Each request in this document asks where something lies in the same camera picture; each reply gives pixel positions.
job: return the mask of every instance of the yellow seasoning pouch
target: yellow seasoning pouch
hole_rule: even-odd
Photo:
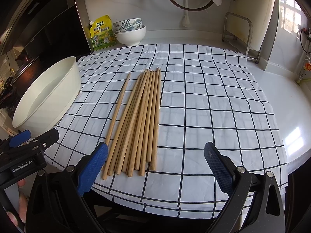
[[[108,15],[96,19],[90,32],[94,51],[116,44],[114,33],[112,32],[112,23]]]

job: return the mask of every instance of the metal bolt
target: metal bolt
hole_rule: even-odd
[[[40,171],[38,172],[38,175],[39,175],[39,176],[42,176],[44,173],[45,173],[44,170],[40,170]]]
[[[268,175],[270,178],[273,178],[273,177],[274,177],[273,172],[270,172],[270,171],[267,172],[267,175]]]
[[[237,170],[240,172],[240,173],[245,173],[245,168],[243,166],[238,166],[237,167]]]
[[[75,169],[75,167],[72,165],[66,167],[67,172],[72,172],[74,169]]]

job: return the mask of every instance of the bowl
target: bowl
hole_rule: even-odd
[[[128,31],[128,32],[116,32],[115,36],[117,40],[126,46],[136,46],[146,35],[146,26],[143,25],[142,28]]]
[[[142,28],[142,21],[137,23],[137,24],[133,24],[132,26],[129,26],[127,28],[121,29],[119,31],[116,31],[117,33],[119,32],[128,32],[128,31],[133,31],[133,30],[137,30]]]
[[[27,89],[13,116],[13,127],[38,137],[50,130],[72,105],[81,88],[75,57],[44,71]]]
[[[142,21],[141,18],[132,18],[132,19],[127,19],[127,20],[116,22],[113,25],[117,32],[127,27],[133,26],[134,24],[140,23],[141,21]]]

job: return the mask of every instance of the tablecloth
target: tablecloth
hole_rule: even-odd
[[[156,171],[134,171],[101,179],[93,189],[145,212],[186,218],[218,215],[228,195],[221,192],[203,155],[212,141],[222,155],[252,173],[275,174],[281,194],[287,186],[287,158],[273,109],[246,58],[209,46],[153,44],[103,50],[78,62],[82,87],[55,126],[59,141],[46,160],[63,170],[90,154],[105,136],[126,76],[130,81],[118,120],[135,79],[145,69],[162,71]],[[253,193],[244,204],[250,206]]]

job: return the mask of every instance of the finger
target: finger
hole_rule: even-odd
[[[18,222],[17,222],[16,217],[11,212],[7,212],[7,215],[10,218],[10,220],[12,221],[12,223],[17,227],[18,226]]]
[[[23,223],[26,223],[27,206],[28,206],[27,198],[22,192],[20,192],[18,215],[20,216],[21,221]]]
[[[25,179],[22,179],[22,180],[18,181],[18,183],[17,183],[18,187],[22,187],[25,184],[26,184],[26,180]]]

